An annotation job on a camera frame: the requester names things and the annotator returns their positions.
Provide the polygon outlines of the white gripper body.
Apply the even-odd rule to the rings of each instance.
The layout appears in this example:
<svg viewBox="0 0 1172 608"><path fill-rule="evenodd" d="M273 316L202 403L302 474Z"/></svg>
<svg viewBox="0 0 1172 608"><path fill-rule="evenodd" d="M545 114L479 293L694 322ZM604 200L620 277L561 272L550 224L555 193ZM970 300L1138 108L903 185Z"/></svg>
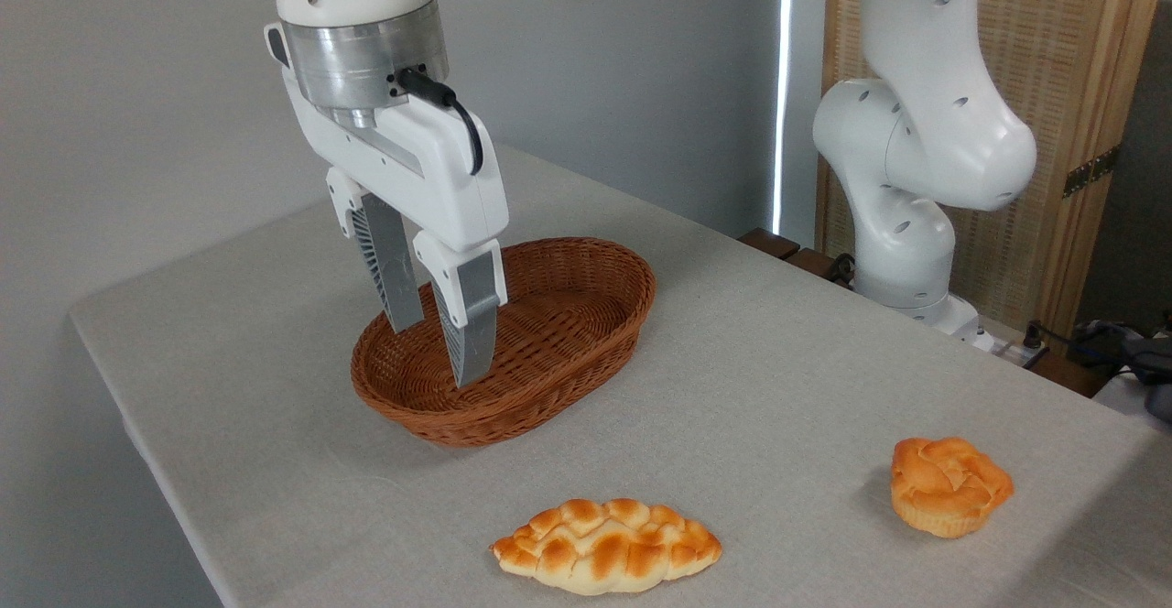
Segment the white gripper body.
<svg viewBox="0 0 1172 608"><path fill-rule="evenodd" d="M493 141L481 119L473 124L483 163L473 175L472 138L458 112L410 96L406 103L376 110L373 128L341 125L305 100L289 66L281 70L314 152L420 228L456 252L469 252L507 226Z"/></svg>

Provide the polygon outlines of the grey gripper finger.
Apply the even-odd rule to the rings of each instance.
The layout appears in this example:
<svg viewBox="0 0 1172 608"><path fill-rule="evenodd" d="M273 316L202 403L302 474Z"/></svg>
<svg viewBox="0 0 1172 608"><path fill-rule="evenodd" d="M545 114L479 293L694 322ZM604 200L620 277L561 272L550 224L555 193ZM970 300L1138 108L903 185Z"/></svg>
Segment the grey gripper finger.
<svg viewBox="0 0 1172 608"><path fill-rule="evenodd" d="M427 230L413 245L431 275L456 385L470 385L493 366L497 313L509 302L500 245L491 238L469 252L455 252Z"/></svg>
<svg viewBox="0 0 1172 608"><path fill-rule="evenodd" d="M355 240L363 253L393 330L418 325L424 313L402 216L339 168L328 170L327 186L343 235Z"/></svg>

